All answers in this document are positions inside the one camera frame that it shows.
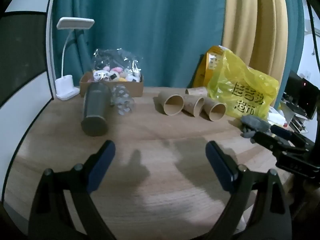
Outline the brown paper cup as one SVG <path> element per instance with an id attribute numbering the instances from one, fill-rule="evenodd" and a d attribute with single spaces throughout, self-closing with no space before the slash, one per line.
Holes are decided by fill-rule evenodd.
<path id="1" fill-rule="evenodd" d="M 173 116 L 180 113 L 184 107 L 184 99 L 180 94 L 162 91 L 158 94 L 158 101 L 166 115 Z"/>
<path id="2" fill-rule="evenodd" d="M 214 101 L 211 98 L 204 98 L 203 109 L 208 115 L 210 121 L 219 121 L 226 112 L 226 106 L 223 103 Z"/>
<path id="3" fill-rule="evenodd" d="M 187 88 L 185 90 L 185 93 L 187 95 L 201 96 L 201 97 L 207 97 L 208 95 L 208 91 L 206 87 Z"/>
<path id="4" fill-rule="evenodd" d="M 198 117 L 204 106 L 204 98 L 200 96 L 188 95 L 183 96 L 183 110 L 194 117 Z"/>

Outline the grey work gloves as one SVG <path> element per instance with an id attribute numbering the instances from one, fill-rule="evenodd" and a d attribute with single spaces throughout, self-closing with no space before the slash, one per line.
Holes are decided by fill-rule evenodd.
<path id="1" fill-rule="evenodd" d="M 270 134 L 271 125 L 255 115 L 242 116 L 240 122 L 243 138 L 252 138 L 256 132 Z"/>

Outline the black electronic device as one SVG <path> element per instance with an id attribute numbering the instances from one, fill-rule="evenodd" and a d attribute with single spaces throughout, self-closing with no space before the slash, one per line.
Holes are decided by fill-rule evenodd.
<path id="1" fill-rule="evenodd" d="M 306 124 L 316 114 L 319 89 L 307 79 L 291 71 L 281 98 L 287 123 L 296 132 L 308 133 Z"/>

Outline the yellow plastic shopping bag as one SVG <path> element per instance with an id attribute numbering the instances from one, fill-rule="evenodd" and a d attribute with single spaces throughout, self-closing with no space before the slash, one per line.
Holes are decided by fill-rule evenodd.
<path id="1" fill-rule="evenodd" d="M 223 103 L 226 114 L 235 118 L 255 115 L 266 119 L 279 90 L 275 78 L 247 66 L 223 46 L 207 51 L 203 85 L 208 96 Z"/>

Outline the orange cardboard package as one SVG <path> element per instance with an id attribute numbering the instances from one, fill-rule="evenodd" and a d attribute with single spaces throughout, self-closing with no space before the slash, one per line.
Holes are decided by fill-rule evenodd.
<path id="1" fill-rule="evenodd" d="M 212 46 L 203 56 L 195 73 L 192 87 L 206 87 L 217 64 L 226 50 L 223 46 Z"/>

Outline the yellow curtain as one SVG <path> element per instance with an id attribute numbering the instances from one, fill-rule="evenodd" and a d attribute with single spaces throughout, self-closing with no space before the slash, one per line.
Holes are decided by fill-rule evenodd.
<path id="1" fill-rule="evenodd" d="M 288 35 L 285 0 L 226 0 L 222 45 L 278 82 L 284 75 Z"/>

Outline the dark green cylindrical bottle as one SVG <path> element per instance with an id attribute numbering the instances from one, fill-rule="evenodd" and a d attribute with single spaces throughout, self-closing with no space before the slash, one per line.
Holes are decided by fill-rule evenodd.
<path id="1" fill-rule="evenodd" d="M 81 128 L 91 137 L 107 133 L 107 111 L 111 105 L 111 90 L 102 82 L 89 85 L 84 97 L 83 117 Z"/>

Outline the white desk lamp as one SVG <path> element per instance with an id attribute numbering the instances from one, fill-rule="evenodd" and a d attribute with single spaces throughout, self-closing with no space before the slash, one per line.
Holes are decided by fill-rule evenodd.
<path id="1" fill-rule="evenodd" d="M 62 17 L 59 19 L 57 30 L 68 30 L 68 35 L 62 49 L 61 57 L 61 77 L 55 80 L 56 97 L 61 101 L 67 101 L 80 93 L 80 89 L 75 87 L 72 75 L 64 74 L 65 52 L 69 38 L 74 30 L 88 30 L 95 24 L 91 18 Z"/>

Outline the cardboard box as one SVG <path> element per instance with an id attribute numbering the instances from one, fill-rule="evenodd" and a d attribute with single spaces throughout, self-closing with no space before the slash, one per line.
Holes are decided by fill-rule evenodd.
<path id="1" fill-rule="evenodd" d="M 86 91 L 91 85 L 94 83 L 93 80 L 93 73 L 92 72 L 86 72 L 82 78 L 80 79 L 80 96 L 83 98 L 86 94 Z M 143 95 L 143 88 L 144 88 L 144 80 L 142 77 L 141 82 L 106 82 L 102 81 L 106 86 L 108 86 L 110 89 L 112 89 L 116 85 L 124 85 L 125 88 L 129 91 L 129 94 L 132 97 L 141 97 Z"/>

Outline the clear crumpled plastic bottle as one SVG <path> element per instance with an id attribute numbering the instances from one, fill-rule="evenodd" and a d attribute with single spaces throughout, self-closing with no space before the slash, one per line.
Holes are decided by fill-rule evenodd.
<path id="1" fill-rule="evenodd" d="M 116 85 L 112 88 L 112 105 L 119 115 L 126 115 L 133 111 L 135 101 L 124 85 Z"/>

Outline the teal curtain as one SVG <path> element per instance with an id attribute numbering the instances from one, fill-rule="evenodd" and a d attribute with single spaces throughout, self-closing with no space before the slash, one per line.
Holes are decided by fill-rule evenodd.
<path id="1" fill-rule="evenodd" d="M 288 44 L 284 75 L 297 71 L 304 46 L 302 0 L 285 0 Z M 78 84 L 91 69 L 96 49 L 129 51 L 141 62 L 146 86 L 190 87 L 207 50 L 222 46 L 226 0 L 54 0 L 52 23 L 62 17 L 95 20 L 68 40 L 64 74 Z M 68 32 L 53 29 L 55 75 L 61 76 L 62 49 Z"/>

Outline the clear bag of toys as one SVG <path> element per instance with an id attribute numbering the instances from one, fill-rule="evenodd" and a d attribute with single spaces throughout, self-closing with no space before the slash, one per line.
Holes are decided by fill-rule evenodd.
<path id="1" fill-rule="evenodd" d="M 106 82 L 141 82 L 139 59 L 129 51 L 96 49 L 92 57 L 93 80 Z"/>

